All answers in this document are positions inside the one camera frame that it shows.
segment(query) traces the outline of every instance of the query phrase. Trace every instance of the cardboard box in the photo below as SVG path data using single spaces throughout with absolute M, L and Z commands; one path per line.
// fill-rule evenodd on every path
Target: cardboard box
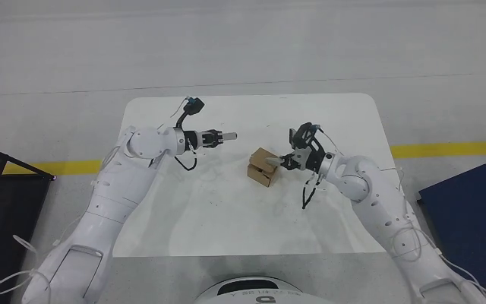
M 277 166 L 272 166 L 266 163 L 267 157 L 278 157 L 269 151 L 259 148 L 250 156 L 250 164 L 248 164 L 248 177 L 259 182 L 265 187 L 269 187 L 275 176 Z

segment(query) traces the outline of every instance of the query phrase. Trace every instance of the yellow floor stripe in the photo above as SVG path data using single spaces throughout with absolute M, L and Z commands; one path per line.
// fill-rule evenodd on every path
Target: yellow floor stripe
M 486 155 L 486 141 L 443 144 L 404 144 L 391 146 L 390 149 L 393 158 L 396 159 Z
M 390 147 L 393 158 L 454 157 L 486 155 L 486 141 L 443 144 L 404 144 Z M 32 166 L 55 176 L 97 174 L 101 160 L 78 160 L 54 163 L 31 163 Z M 29 170 L 7 164 L 3 174 L 30 173 Z
M 31 163 L 43 171 L 53 174 L 54 176 L 64 175 L 80 175 L 80 174 L 97 174 L 99 167 L 101 166 L 101 160 L 77 160 L 67 162 L 54 162 L 54 163 Z M 31 173 L 31 171 L 8 163 L 3 174 L 24 174 Z

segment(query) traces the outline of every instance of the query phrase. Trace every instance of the concrete floor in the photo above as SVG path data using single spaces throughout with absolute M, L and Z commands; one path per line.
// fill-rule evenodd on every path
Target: concrete floor
M 469 0 L 2 0 L 0 150 L 27 162 L 101 159 L 115 143 L 125 105 L 136 97 L 273 93 L 367 93 L 390 144 L 484 141 L 485 26 L 486 5 Z M 418 190 L 485 161 L 438 157 L 396 164 L 406 171 L 412 201 Z M 84 210 L 93 178 L 61 176 L 52 184 L 33 237 L 41 252 Z M 344 269 L 337 281 L 350 284 L 334 291 L 333 277 L 297 274 L 286 257 L 273 257 L 267 273 L 282 268 L 286 279 L 309 287 L 304 291 L 336 301 L 386 302 L 391 290 L 399 302 L 406 298 L 405 287 L 390 279 L 397 274 L 387 256 L 347 258 L 385 265 L 383 276 L 363 274 L 376 280 L 349 293 L 358 286 L 351 268 L 326 268 L 332 275 Z M 297 257 L 308 269 L 347 258 Z M 248 272 L 261 272 L 260 258 L 234 259 Z M 187 303 L 231 275 L 225 272 L 244 273 L 219 266 L 222 261 L 208 263 L 210 271 L 198 268 L 190 277 L 188 269 L 175 271 L 190 267 L 187 260 L 118 260 L 114 272 L 128 278 L 113 277 L 102 302 L 131 302 L 131 294 Z M 172 269 L 170 276 L 154 265 Z M 166 286 L 163 291 L 178 290 L 176 296 L 160 299 L 140 284 L 130 288 L 147 277 Z M 187 280 L 191 292 L 181 287 Z

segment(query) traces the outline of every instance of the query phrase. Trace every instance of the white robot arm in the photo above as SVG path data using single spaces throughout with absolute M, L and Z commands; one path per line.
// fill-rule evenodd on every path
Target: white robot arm
M 344 157 L 326 153 L 315 134 L 319 125 L 310 122 L 290 130 L 294 151 L 278 159 L 267 159 L 286 169 L 309 169 L 350 199 L 364 228 L 390 254 L 406 279 L 414 302 L 436 299 L 441 294 L 458 296 L 468 303 L 486 303 L 483 294 L 468 280 L 452 271 L 421 230 L 404 195 L 367 157 Z M 303 197 L 302 209 L 308 199 Z
M 148 193 L 165 155 L 176 157 L 188 150 L 216 147 L 225 140 L 236 139 L 236 133 L 184 131 L 184 118 L 199 112 L 203 106 L 198 98 L 188 98 L 175 128 L 161 132 L 156 128 L 131 126 L 122 133 L 103 160 L 93 182 L 89 207 L 76 229 L 49 253 L 38 269 L 50 282 L 52 302 L 91 304 L 99 299 L 118 234 Z M 145 159 L 147 164 L 151 161 L 147 166 L 136 159 Z M 46 282 L 34 276 L 22 302 L 46 303 L 48 292 Z

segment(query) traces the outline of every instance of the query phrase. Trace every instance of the white table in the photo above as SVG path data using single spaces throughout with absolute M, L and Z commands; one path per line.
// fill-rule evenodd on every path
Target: white table
M 121 129 L 173 126 L 167 120 L 184 97 L 138 98 L 126 107 Z M 360 93 L 200 97 L 206 106 L 186 118 L 184 128 L 238 132 L 238 140 L 198 151 L 197 168 L 184 171 L 167 158 L 147 197 L 127 220 L 115 257 L 276 255 L 382 252 L 344 198 L 330 184 L 301 209 L 310 172 L 280 168 L 270 188 L 246 175 L 248 158 L 259 147 L 274 154 L 291 151 L 289 128 L 320 124 L 346 155 L 372 157 L 394 167 L 377 108 Z M 333 145 L 319 137 L 324 149 Z M 181 157 L 190 164 L 191 155 Z M 397 185 L 394 171 L 385 172 Z

